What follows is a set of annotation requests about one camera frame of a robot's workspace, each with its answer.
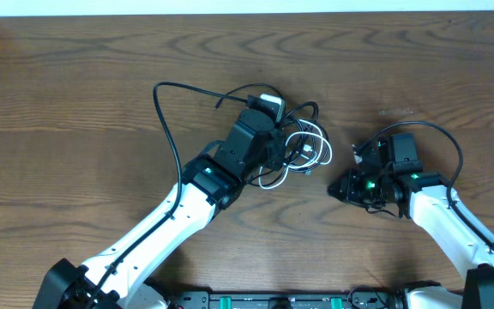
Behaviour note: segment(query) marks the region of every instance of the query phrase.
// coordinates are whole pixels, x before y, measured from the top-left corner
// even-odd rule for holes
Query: green clip
[[[334,297],[331,299],[331,309],[342,309],[342,308],[344,308],[342,306],[342,298]]]
[[[220,309],[232,309],[232,298],[220,297]]]

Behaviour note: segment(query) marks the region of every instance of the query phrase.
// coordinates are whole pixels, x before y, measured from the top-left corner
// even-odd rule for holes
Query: white wire
[[[286,140],[285,142],[285,145],[287,145],[289,143],[289,141],[291,140],[291,138],[293,136],[296,136],[296,135],[308,135],[308,136],[315,136],[317,138],[320,139],[320,151],[319,153],[316,152],[316,158],[315,159],[312,159],[312,160],[308,160],[306,161],[306,163],[304,163],[303,165],[299,165],[299,166],[292,166],[292,165],[288,165],[285,168],[285,173],[283,174],[283,177],[281,178],[281,180],[275,184],[275,185],[270,185],[270,186],[263,186],[262,185],[262,177],[259,177],[258,178],[258,185],[264,189],[264,190],[270,190],[270,189],[274,189],[274,188],[277,188],[278,186],[280,186],[281,184],[283,184],[283,182],[285,181],[285,179],[287,178],[287,174],[289,173],[289,169],[299,169],[299,168],[304,168],[304,167],[310,167],[311,165],[317,163],[317,161],[319,161],[319,157],[321,156],[322,152],[323,152],[323,144],[325,143],[325,146],[327,146],[328,150],[329,150],[329,158],[326,162],[322,162],[320,163],[321,165],[327,165],[331,162],[331,160],[333,159],[333,149],[331,148],[331,144],[329,143],[328,140],[325,139],[325,137],[323,137],[323,133],[322,131],[317,127],[317,125],[314,125],[313,123],[311,122],[308,122],[308,121],[305,121],[303,119],[299,119],[299,121],[303,122],[303,123],[306,123],[306,124],[309,124],[309,125],[312,125],[314,126],[318,131],[319,131],[319,135],[316,134],[316,133],[312,133],[312,132],[304,132],[304,131],[299,131],[299,132],[294,132],[292,133]],[[301,156],[303,156],[304,158],[306,159],[309,159],[307,156],[301,154]],[[259,175],[262,174],[262,169],[263,167],[261,167],[260,171],[258,172]]]

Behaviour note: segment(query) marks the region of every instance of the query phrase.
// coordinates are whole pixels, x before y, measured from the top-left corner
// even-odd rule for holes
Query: wooden tabletop
[[[494,232],[494,13],[0,18],[0,307],[31,307],[56,261],[79,265],[169,192],[159,81],[218,92],[267,82],[290,107],[316,100],[334,150],[310,176],[245,189],[156,271],[170,287],[462,288],[412,221],[326,194],[353,165],[350,145],[399,120],[452,132],[465,154],[455,188]],[[242,109],[171,88],[160,99],[183,163],[225,138]],[[414,132],[428,170],[454,171],[444,136],[401,131]]]

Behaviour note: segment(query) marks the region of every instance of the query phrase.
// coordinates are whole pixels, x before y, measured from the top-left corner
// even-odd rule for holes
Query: white wall
[[[0,16],[494,10],[493,0],[0,0]]]

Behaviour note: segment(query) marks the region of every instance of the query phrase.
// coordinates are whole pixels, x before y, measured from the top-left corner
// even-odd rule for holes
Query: wooden table
[[[0,18],[0,307],[30,307],[57,260],[78,265],[105,249],[170,190],[151,96],[164,80],[219,92],[267,82],[289,106],[316,100],[334,161],[275,191],[247,188],[158,280],[227,291],[463,287],[412,221],[368,215],[326,187],[353,164],[351,144],[428,120],[461,144],[455,187],[494,231],[494,13]],[[214,99],[176,89],[161,101],[184,163],[226,137],[242,108],[215,112]],[[429,170],[454,171],[444,136],[406,130]]]

